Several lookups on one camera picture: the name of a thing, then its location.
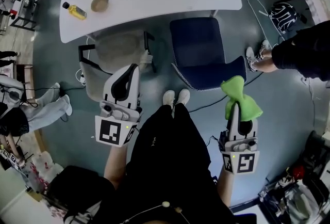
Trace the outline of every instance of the gray floor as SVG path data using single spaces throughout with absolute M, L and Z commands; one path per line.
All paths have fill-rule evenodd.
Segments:
M 64 88 L 79 87 L 74 74 L 79 69 L 78 46 L 86 43 L 86 38 L 80 38 L 67 44 L 60 41 L 59 8 L 61 0 L 42 0 L 39 11 L 40 30 L 34 43 L 34 79 L 35 87 L 49 87 L 54 82 L 62 81 Z M 239 11 L 219 11 L 217 19 L 223 38 L 227 61 L 232 61 L 244 54 L 247 46 L 258 49 L 264 39 L 246 0 Z M 267 9 L 276 0 L 260 0 Z M 256 0 L 250 0 L 256 11 L 262 7 Z M 303 12 L 312 25 L 306 3 L 303 0 L 294 1 L 298 12 Z M 258 13 L 259 20 L 267 38 L 272 44 L 278 42 L 278 34 L 270 20 Z M 171 36 L 169 22 L 184 17 L 209 16 L 209 12 L 192 12 L 172 14 L 147 20 L 127 23 L 108 30 L 108 34 L 127 30 L 129 28 L 144 28 L 150 31 L 156 41 L 152 45 L 157 65 L 157 74 L 146 74 L 141 81 L 142 101 L 144 109 L 143 122 L 161 105 L 163 93 L 168 89 L 179 92 L 185 84 L 176 76 L 170 63 L 173 61 L 171 51 Z M 305 27 L 301 23 L 297 28 Z M 252 80 L 258 73 L 249 73 Z M 260 161 L 255 174 L 238 176 L 235 179 L 232 204 L 238 204 L 257 196 L 267 183 L 289 166 L 301 153 L 306 138 L 313 130 L 313 104 L 308 86 L 301 82 L 297 71 L 277 71 L 263 74 L 245 88 L 245 93 L 252 96 L 264 114 L 259 118 L 259 149 Z M 312 81 L 316 103 L 316 129 L 322 131 L 325 126 L 329 103 L 328 91 L 319 80 Z M 94 136 L 94 116 L 99 114 L 98 104 L 91 101 L 84 90 L 68 92 L 73 105 L 73 115 L 67 123 L 59 120 L 43 129 L 47 147 L 53 159 L 63 165 L 76 165 L 102 173 L 109 147 L 96 143 Z M 187 105 L 189 110 L 211 104 L 223 97 L 221 90 L 208 92 L 191 91 L 191 100 Z M 225 130 L 224 106 L 227 99 L 211 107 L 191 114 L 203 139 L 210 136 L 218 137 Z M 135 135 L 129 146 L 129 156 L 133 149 Z M 217 143 L 211 141 L 208 147 L 212 163 L 212 175 L 218 175 L 222 167 L 222 157 Z

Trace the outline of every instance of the green towel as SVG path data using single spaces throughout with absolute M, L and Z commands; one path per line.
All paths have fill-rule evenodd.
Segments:
M 226 104 L 226 119 L 230 117 L 230 111 L 235 102 L 241 107 L 241 121 L 250 121 L 261 116 L 262 110 L 249 95 L 243 94 L 244 79 L 242 76 L 234 76 L 221 84 L 222 91 L 230 97 Z

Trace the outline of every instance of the black pants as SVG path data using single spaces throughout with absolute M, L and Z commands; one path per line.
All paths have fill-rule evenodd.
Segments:
M 134 145 L 131 164 L 141 172 L 147 164 L 153 168 L 183 171 L 194 168 L 208 170 L 210 156 L 207 147 L 185 106 L 161 106 L 143 125 Z
M 16 56 L 16 52 L 0 52 L 0 59 L 6 58 L 6 57 L 14 57 Z M 10 65 L 11 63 L 14 63 L 14 60 L 0 60 L 0 67 Z

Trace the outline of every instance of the black shorts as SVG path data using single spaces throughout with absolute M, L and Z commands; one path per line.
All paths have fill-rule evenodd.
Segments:
M 272 50 L 272 59 L 278 69 L 296 69 L 306 78 L 329 78 L 329 51 L 318 51 L 292 45 L 293 39 L 286 40 Z

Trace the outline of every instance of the white pants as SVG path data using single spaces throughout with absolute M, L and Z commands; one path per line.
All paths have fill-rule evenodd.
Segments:
M 31 132 L 52 124 L 65 114 L 70 106 L 69 102 L 66 98 L 59 97 L 59 88 L 49 89 L 41 98 L 36 99 L 37 107 L 21 106 L 21 110 L 29 122 Z

